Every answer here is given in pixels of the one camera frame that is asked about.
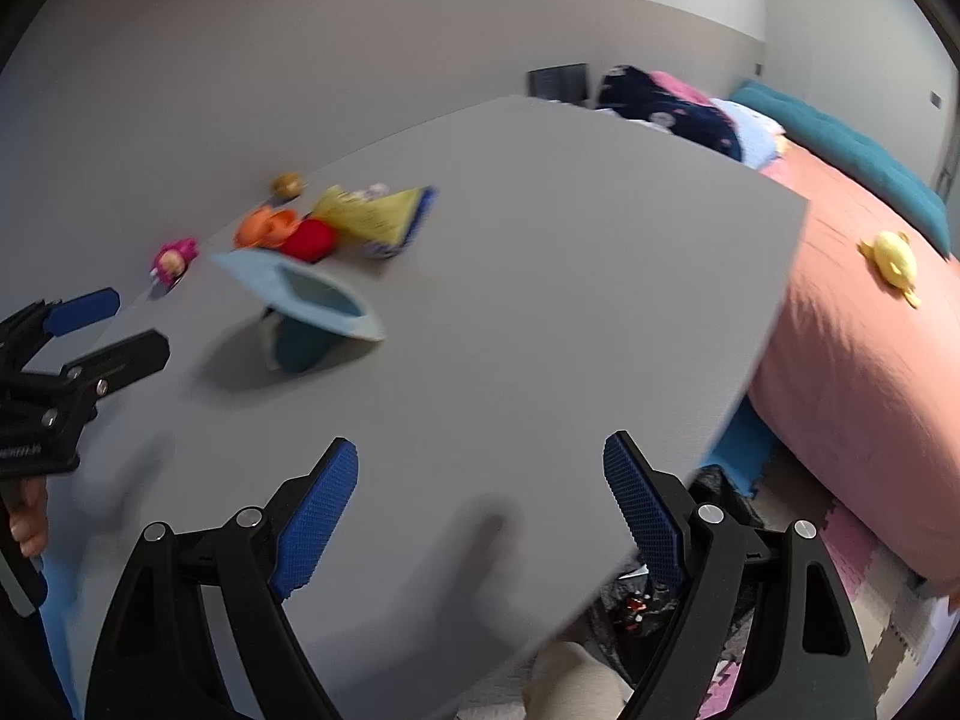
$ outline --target orange toy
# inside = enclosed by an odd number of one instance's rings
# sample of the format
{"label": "orange toy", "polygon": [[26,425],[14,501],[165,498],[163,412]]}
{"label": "orange toy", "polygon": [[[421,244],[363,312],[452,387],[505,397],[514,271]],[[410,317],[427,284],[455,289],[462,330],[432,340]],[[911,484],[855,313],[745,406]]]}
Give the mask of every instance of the orange toy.
{"label": "orange toy", "polygon": [[246,215],[233,235],[233,245],[237,248],[280,248],[300,223],[296,211],[274,211],[264,205]]}

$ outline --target blue gripper pad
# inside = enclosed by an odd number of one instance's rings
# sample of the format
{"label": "blue gripper pad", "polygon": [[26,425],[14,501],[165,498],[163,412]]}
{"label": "blue gripper pad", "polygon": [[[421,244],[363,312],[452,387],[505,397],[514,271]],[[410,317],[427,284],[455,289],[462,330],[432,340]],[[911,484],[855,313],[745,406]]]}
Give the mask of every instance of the blue gripper pad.
{"label": "blue gripper pad", "polygon": [[683,534],[653,481],[635,461],[634,452],[620,435],[609,437],[603,451],[604,476],[650,575],[671,592],[680,593],[688,580],[683,569]]}
{"label": "blue gripper pad", "polygon": [[270,576],[270,587],[282,601],[310,581],[353,495],[358,473],[356,446],[336,440],[320,466],[322,470],[277,536],[277,565]]}
{"label": "blue gripper pad", "polygon": [[43,322],[43,329],[59,338],[88,324],[109,319],[120,310],[120,295],[116,290],[100,290],[54,306]]}

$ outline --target teal pillow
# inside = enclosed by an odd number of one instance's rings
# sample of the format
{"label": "teal pillow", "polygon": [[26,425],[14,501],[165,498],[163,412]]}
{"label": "teal pillow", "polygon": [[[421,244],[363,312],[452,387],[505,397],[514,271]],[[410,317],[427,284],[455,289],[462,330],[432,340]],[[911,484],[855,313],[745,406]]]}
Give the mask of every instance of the teal pillow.
{"label": "teal pillow", "polygon": [[874,193],[923,235],[939,255],[949,257],[950,230],[944,201],[879,143],[803,100],[758,81],[747,81],[731,99],[776,119],[790,140]]}

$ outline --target small round toy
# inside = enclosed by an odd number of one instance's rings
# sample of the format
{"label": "small round toy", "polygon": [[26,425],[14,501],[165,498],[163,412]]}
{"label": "small round toy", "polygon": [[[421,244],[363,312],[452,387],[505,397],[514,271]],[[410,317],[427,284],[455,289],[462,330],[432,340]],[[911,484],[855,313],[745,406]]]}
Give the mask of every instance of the small round toy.
{"label": "small round toy", "polygon": [[304,182],[299,177],[299,173],[285,172],[274,179],[271,189],[279,199],[289,202],[304,193]]}
{"label": "small round toy", "polygon": [[292,209],[275,211],[264,205],[246,215],[233,235],[233,244],[237,248],[280,248],[300,222]]}
{"label": "small round toy", "polygon": [[176,282],[184,278],[187,268],[197,259],[198,253],[195,238],[184,238],[171,244],[164,244],[154,257],[150,276],[155,282],[171,290],[176,287]]}
{"label": "small round toy", "polygon": [[915,292],[917,258],[910,250],[908,234],[881,232],[872,245],[861,241],[859,249],[864,257],[877,266],[884,281],[904,293],[910,306],[920,308],[920,298]]}

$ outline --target blue foam pad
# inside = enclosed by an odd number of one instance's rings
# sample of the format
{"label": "blue foam pad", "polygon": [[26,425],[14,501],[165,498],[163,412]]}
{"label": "blue foam pad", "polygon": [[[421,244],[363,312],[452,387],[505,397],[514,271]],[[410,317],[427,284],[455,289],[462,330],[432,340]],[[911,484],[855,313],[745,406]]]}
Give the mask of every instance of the blue foam pad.
{"label": "blue foam pad", "polygon": [[603,471],[650,575],[679,593],[688,580],[683,570],[683,537],[618,436],[609,437],[604,446]]}
{"label": "blue foam pad", "polygon": [[120,295],[116,290],[100,290],[55,306],[47,314],[43,329],[59,338],[89,324],[109,319],[119,310]]}
{"label": "blue foam pad", "polygon": [[357,448],[342,442],[277,538],[270,587],[285,601],[309,583],[357,484]]}
{"label": "blue foam pad", "polygon": [[753,498],[778,443],[779,439],[754,411],[750,398],[745,397],[700,465],[720,466],[738,493]]}

